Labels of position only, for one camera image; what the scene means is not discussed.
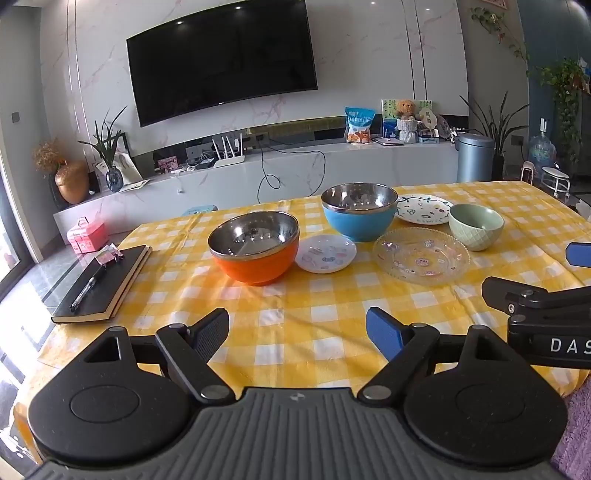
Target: pen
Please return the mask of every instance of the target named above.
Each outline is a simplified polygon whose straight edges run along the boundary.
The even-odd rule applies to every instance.
[[[74,302],[70,306],[71,312],[75,312],[78,309],[78,307],[80,306],[80,303],[82,302],[84,297],[86,297],[88,295],[88,292],[90,290],[92,290],[92,287],[94,287],[96,285],[96,283],[99,281],[101,276],[103,276],[103,274],[105,273],[106,269],[107,269],[106,264],[101,265],[99,267],[99,269],[96,271],[96,273],[94,275],[92,275],[92,278],[88,281],[88,283],[85,285],[85,287],[82,289],[82,291],[79,293],[79,295],[76,297],[76,299],[74,300]]]

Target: gray trash can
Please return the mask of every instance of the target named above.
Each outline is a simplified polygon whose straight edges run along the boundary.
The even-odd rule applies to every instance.
[[[490,181],[495,141],[476,134],[461,134],[456,137],[457,181]]]

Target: decorative plate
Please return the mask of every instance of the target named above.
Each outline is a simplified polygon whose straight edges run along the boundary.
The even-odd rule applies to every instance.
[[[304,238],[295,257],[300,268],[312,273],[333,273],[347,267],[357,255],[355,244],[341,235]]]
[[[452,202],[422,193],[401,195],[397,217],[419,225],[442,225],[449,220]]]
[[[374,260],[386,273],[424,286],[451,283],[470,265],[470,254],[458,240],[429,228],[399,228],[376,240]]]

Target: blue glass vase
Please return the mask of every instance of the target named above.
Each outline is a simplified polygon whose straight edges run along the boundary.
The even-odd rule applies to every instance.
[[[112,167],[107,171],[105,180],[107,181],[109,190],[113,193],[116,193],[123,188],[123,175],[117,167]]]

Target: orange bowl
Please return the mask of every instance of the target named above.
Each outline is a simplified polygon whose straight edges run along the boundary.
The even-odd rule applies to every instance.
[[[300,227],[284,212],[252,212],[218,226],[207,243],[228,277],[262,286],[282,276],[294,262]]]

